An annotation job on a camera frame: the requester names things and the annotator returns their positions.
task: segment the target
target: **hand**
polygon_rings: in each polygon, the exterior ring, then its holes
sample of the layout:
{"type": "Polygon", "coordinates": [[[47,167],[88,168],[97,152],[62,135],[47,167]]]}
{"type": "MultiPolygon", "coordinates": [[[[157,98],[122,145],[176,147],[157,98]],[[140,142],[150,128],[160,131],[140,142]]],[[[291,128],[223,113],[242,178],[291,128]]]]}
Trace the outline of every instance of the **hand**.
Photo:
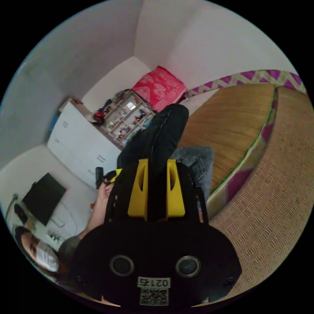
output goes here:
{"type": "Polygon", "coordinates": [[[97,199],[100,201],[107,201],[113,189],[113,186],[114,186],[114,183],[111,183],[109,185],[105,185],[105,183],[102,183],[98,190],[97,199]]]}

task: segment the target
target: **white dresser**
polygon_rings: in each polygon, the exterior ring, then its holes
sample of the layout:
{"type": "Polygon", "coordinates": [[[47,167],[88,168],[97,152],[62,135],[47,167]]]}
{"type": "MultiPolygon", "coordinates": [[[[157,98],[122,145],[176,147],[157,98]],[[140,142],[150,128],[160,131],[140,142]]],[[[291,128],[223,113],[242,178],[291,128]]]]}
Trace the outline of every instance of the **white dresser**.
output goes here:
{"type": "Polygon", "coordinates": [[[47,147],[77,177],[96,188],[95,168],[104,174],[116,169],[120,150],[68,102],[50,135],[47,147]]]}

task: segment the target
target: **black monitor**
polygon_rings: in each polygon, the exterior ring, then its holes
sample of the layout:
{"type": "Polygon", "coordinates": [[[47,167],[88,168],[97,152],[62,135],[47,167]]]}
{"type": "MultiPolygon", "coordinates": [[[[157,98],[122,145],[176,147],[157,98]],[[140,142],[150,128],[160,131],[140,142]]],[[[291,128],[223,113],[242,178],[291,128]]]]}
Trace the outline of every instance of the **black monitor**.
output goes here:
{"type": "Polygon", "coordinates": [[[66,189],[47,173],[33,184],[23,198],[23,203],[29,212],[46,226],[65,192],[66,189]]]}

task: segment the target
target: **jeans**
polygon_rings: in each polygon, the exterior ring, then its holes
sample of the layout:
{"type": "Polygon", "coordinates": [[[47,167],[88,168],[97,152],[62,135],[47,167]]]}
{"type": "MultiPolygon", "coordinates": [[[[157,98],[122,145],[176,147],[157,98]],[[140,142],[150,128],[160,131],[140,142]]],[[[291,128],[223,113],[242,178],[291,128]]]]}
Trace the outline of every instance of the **jeans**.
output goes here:
{"type": "Polygon", "coordinates": [[[117,169],[126,168],[139,159],[148,158],[150,178],[157,178],[168,159],[191,167],[207,201],[212,181],[214,150],[211,147],[179,148],[189,111],[180,104],[165,107],[154,116],[147,129],[137,133],[120,153],[117,169]]]}
{"type": "Polygon", "coordinates": [[[145,130],[138,132],[126,145],[118,156],[117,169],[148,158],[150,178],[158,177],[177,149],[188,118],[189,111],[183,105],[165,107],[145,130]]]}

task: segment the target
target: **sleeve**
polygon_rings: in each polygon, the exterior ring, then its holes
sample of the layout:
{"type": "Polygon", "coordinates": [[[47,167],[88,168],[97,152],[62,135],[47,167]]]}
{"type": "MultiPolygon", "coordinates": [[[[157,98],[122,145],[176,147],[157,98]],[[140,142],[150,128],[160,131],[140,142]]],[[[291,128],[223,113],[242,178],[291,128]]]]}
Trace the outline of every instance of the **sleeve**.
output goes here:
{"type": "Polygon", "coordinates": [[[80,242],[80,238],[78,236],[73,236],[71,238],[68,238],[65,240],[59,250],[58,250],[58,255],[59,255],[59,260],[64,264],[65,267],[69,268],[72,256],[80,242]]]}

